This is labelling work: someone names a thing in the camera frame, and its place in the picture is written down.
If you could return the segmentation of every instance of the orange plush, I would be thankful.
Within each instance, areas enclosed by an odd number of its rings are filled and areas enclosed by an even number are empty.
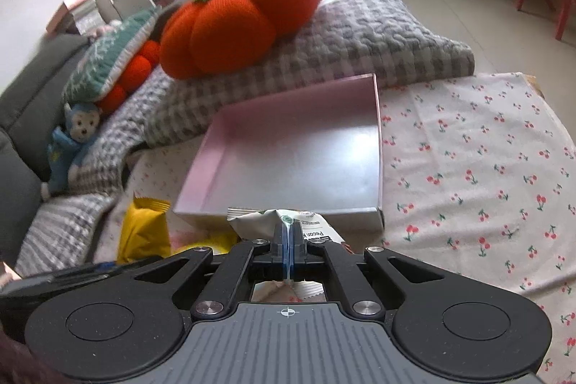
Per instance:
[[[134,93],[146,81],[152,69],[158,64],[159,57],[160,45],[156,41],[148,40],[142,45],[110,92],[96,102],[96,106],[102,109],[105,116],[120,108],[128,95]]]
[[[160,64],[173,78],[233,72],[254,64],[277,37],[296,33],[321,0],[195,0],[168,20]]]

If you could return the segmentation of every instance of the green pillow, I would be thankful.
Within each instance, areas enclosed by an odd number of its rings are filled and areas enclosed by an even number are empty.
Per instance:
[[[93,103],[103,99],[150,37],[159,11],[158,7],[140,11],[98,38],[68,79],[63,102]]]

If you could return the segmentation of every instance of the checkered fabric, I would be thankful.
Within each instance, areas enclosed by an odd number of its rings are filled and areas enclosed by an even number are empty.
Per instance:
[[[202,134],[227,103],[356,74],[375,73],[385,87],[473,70],[468,46],[424,28],[401,0],[323,0],[294,38],[234,74],[174,81],[157,68],[103,124],[70,195],[40,207],[16,271],[27,276],[82,263],[100,218],[123,190],[130,150],[143,141],[159,146]]]
[[[260,64],[174,83],[145,138],[150,146],[175,144],[205,132],[223,105],[336,78],[375,73],[388,87],[473,72],[470,47],[432,33],[401,0],[323,0],[308,25]]]

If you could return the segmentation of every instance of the white snack wrapper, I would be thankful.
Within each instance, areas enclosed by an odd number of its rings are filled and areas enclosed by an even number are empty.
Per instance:
[[[251,209],[229,208],[228,222],[241,238],[268,239],[274,236],[274,228],[281,220],[288,229],[293,222],[300,222],[304,240],[321,238],[344,243],[344,239],[332,228],[324,217],[314,212],[276,209],[256,211]],[[322,283],[315,281],[288,281],[300,299],[314,297],[324,292]]]

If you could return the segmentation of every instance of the gray ribbed plate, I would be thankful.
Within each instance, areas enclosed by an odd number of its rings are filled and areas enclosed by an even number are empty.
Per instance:
[[[166,362],[130,384],[447,384],[418,368],[382,326],[348,319],[335,303],[241,303],[196,324]],[[534,375],[509,380],[539,384]]]

